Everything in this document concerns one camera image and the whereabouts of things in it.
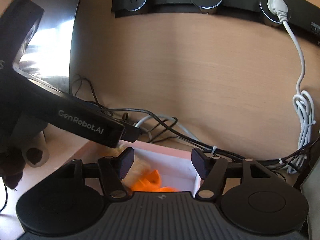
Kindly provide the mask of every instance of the cable tie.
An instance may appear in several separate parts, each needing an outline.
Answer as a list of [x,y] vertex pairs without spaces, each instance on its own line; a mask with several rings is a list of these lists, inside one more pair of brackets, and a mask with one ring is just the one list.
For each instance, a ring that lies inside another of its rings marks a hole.
[[212,146],[212,152],[211,152],[211,154],[214,154],[214,152],[215,152],[215,150],[217,149],[217,147],[214,145],[214,146]]

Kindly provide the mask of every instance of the white label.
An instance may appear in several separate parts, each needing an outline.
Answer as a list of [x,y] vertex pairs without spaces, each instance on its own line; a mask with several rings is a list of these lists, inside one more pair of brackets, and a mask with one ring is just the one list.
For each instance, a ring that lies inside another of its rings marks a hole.
[[76,124],[81,125],[82,127],[86,127],[89,130],[98,132],[99,134],[103,133],[103,128],[100,128],[100,127],[96,128],[94,124],[89,124],[85,120],[80,120],[76,116],[65,114],[63,110],[59,110],[58,115],[63,117],[64,119],[68,119],[70,122],[75,122]]

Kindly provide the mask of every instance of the metal screw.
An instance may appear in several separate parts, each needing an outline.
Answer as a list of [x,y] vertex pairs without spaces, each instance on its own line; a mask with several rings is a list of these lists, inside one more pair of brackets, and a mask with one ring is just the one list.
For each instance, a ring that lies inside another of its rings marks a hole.
[[201,190],[198,192],[198,196],[201,198],[211,198],[214,193],[211,190]]
[[116,199],[124,198],[126,195],[127,193],[123,190],[115,190],[110,193],[110,196]]

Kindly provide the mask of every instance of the white plug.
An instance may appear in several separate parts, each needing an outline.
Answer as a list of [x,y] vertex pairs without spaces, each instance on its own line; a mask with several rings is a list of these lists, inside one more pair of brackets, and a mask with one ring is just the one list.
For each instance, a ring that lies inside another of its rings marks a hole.
[[283,21],[288,21],[288,6],[285,4],[284,0],[268,0],[267,4],[269,11],[276,15],[281,23]]

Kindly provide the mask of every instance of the orange toy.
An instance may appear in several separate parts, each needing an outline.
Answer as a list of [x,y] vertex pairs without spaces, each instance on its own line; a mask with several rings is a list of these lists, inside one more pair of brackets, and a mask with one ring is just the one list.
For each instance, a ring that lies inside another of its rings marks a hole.
[[161,178],[157,170],[149,174],[143,175],[136,183],[131,186],[132,191],[145,191],[145,192],[176,192],[175,188],[161,187]]

